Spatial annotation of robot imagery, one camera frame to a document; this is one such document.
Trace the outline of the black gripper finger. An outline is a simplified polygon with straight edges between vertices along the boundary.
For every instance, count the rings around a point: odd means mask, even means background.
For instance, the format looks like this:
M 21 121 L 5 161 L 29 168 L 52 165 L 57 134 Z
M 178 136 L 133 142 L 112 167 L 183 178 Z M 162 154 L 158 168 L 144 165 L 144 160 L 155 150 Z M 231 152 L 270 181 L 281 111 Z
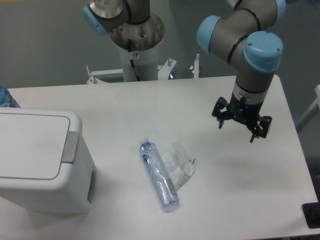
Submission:
M 252 135 L 250 138 L 250 143 L 253 143 L 254 139 L 263 138 L 265 139 L 269 133 L 272 123 L 271 116 L 257 116 L 257 120 L 254 120 L 249 126 L 249 130 Z
M 218 128 L 221 129 L 225 121 L 231 120 L 233 118 L 233 113 L 230 110 L 230 103 L 223 97 L 220 97 L 211 114 L 219 122 Z

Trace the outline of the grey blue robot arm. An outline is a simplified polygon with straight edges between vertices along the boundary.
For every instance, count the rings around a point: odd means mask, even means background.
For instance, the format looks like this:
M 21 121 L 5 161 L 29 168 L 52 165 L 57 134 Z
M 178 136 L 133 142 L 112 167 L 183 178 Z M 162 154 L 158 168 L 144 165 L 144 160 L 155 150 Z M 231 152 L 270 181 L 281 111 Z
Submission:
M 279 68 L 283 42 L 267 29 L 286 12 L 283 0 L 231 0 L 233 14 L 210 15 L 199 25 L 198 45 L 237 71 L 230 100 L 220 97 L 212 116 L 220 125 L 234 120 L 252 139 L 266 138 L 272 123 L 260 110 Z M 165 34 L 162 20 L 148 0 L 91 0 L 82 8 L 97 35 L 109 35 L 119 48 L 126 82 L 159 79 L 158 45 Z

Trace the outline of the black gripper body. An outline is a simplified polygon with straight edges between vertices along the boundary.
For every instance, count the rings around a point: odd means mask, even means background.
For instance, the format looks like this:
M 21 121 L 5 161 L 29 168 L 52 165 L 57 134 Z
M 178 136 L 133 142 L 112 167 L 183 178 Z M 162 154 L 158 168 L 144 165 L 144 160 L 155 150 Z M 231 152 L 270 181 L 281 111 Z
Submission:
M 249 129 L 260 128 L 260 110 L 263 101 L 257 104 L 247 104 L 238 100 L 232 93 L 230 103 L 227 107 L 227 120 L 234 120 L 247 125 Z

